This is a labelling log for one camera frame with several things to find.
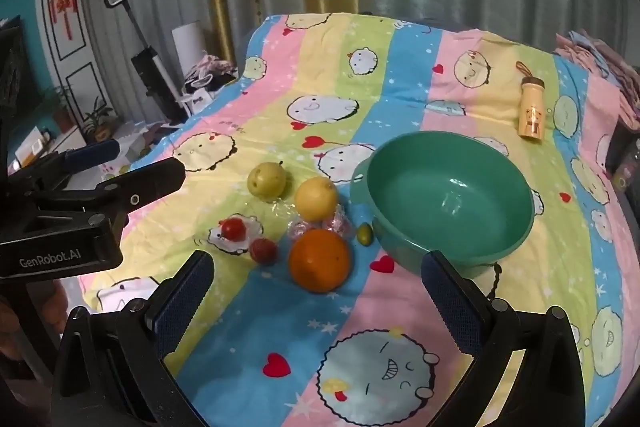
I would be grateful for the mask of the yellow lemon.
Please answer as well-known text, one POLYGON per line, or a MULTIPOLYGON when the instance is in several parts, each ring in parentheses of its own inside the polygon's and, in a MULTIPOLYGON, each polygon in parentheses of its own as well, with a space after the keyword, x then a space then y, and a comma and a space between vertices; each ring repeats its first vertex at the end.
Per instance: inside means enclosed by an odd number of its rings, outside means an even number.
POLYGON ((318 222, 331 218, 338 203, 335 185, 324 176, 315 176, 299 185, 294 195, 297 213, 305 221, 318 222))

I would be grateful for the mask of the green plastic bowl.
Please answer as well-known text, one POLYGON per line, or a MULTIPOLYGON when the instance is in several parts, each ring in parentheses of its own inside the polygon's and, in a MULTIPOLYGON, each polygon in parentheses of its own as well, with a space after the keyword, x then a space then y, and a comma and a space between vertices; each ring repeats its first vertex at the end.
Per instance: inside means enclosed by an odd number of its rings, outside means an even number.
POLYGON ((520 169, 491 146, 446 131, 384 143, 355 168, 349 200, 369 209, 383 251, 412 273, 431 251, 461 270, 492 265, 526 241, 535 221, 520 169))

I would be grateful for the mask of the colourful cartoon striped sheet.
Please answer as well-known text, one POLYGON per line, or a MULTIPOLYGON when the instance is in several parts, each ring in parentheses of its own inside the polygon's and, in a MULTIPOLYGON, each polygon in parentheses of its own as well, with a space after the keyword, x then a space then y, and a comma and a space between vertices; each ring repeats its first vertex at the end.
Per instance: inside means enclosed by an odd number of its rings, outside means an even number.
POLYGON ((183 186, 81 289, 118 311, 201 249, 215 280, 167 363, 210 425, 424 426, 484 343, 440 251, 510 312, 565 312, 585 407, 542 361, 523 423, 600 426, 639 367, 638 227, 605 169, 623 113, 611 80, 490 32, 272 16, 152 150, 183 186))

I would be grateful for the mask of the folded clothes pile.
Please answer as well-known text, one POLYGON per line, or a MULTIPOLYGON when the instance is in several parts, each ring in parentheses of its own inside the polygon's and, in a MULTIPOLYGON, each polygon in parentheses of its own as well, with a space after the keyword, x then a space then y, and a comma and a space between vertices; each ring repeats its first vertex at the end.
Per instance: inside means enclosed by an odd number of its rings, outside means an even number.
POLYGON ((598 75, 620 90, 620 119, 632 131, 639 130, 639 69, 603 40, 585 30, 570 30, 567 36, 555 35, 554 52, 593 75, 598 75))

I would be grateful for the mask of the red cherry tomato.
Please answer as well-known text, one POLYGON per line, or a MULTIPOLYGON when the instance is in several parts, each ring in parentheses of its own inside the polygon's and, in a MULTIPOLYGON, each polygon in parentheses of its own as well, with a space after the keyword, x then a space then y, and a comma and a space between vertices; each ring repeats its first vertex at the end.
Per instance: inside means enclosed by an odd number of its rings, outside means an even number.
POLYGON ((246 239, 246 225, 241 218, 230 217, 220 222, 220 236, 229 242, 239 243, 246 239))

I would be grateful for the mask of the small green olive fruit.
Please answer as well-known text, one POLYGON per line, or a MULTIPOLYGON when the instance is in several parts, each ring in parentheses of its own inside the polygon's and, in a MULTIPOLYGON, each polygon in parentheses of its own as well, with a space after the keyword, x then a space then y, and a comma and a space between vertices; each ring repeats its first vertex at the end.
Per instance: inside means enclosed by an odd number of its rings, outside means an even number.
POLYGON ((373 243, 373 231, 369 223, 363 222, 362 225, 359 225, 356 231, 356 239, 360 245, 366 247, 373 243))

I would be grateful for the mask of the yellow bear bottle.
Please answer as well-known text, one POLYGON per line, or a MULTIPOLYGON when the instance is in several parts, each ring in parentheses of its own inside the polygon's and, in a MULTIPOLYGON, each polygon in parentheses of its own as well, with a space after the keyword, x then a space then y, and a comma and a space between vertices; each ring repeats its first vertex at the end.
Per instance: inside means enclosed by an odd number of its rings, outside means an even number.
POLYGON ((546 127, 544 107, 544 80, 535 77, 521 61, 515 64, 523 75, 521 80, 520 113, 518 113, 518 135, 527 140, 541 142, 546 127))

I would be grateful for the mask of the white cylinder lamp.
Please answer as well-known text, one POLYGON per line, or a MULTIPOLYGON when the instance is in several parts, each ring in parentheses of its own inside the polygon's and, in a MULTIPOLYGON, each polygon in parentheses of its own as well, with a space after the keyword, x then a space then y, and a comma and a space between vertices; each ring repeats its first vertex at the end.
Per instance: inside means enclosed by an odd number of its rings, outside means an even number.
POLYGON ((189 70, 206 54, 205 36, 199 22, 178 26, 171 31, 171 35, 183 70, 189 70))

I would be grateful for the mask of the green pear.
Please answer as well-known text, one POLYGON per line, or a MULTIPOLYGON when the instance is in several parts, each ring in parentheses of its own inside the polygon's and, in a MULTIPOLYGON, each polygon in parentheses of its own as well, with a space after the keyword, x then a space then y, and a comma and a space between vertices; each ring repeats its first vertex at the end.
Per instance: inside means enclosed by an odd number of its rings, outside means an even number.
POLYGON ((286 187, 288 176, 280 162, 262 162, 248 175, 247 190, 262 200, 279 198, 286 187))

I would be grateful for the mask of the potted plant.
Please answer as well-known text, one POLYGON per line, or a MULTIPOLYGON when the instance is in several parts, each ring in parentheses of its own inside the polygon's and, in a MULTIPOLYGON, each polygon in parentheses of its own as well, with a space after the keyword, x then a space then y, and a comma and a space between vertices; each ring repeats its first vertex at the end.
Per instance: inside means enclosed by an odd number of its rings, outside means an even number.
POLYGON ((111 139, 115 111, 103 98, 97 96, 90 112, 84 114, 85 126, 82 134, 88 143, 100 143, 111 139))

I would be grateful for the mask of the orange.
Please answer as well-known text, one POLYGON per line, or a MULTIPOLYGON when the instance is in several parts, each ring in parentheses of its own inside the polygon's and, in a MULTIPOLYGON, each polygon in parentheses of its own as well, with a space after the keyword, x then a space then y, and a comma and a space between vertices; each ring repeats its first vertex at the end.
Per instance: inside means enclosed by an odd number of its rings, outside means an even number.
POLYGON ((314 294, 329 294, 342 286, 352 271, 349 245, 337 233, 312 229, 288 252, 288 273, 299 287, 314 294))

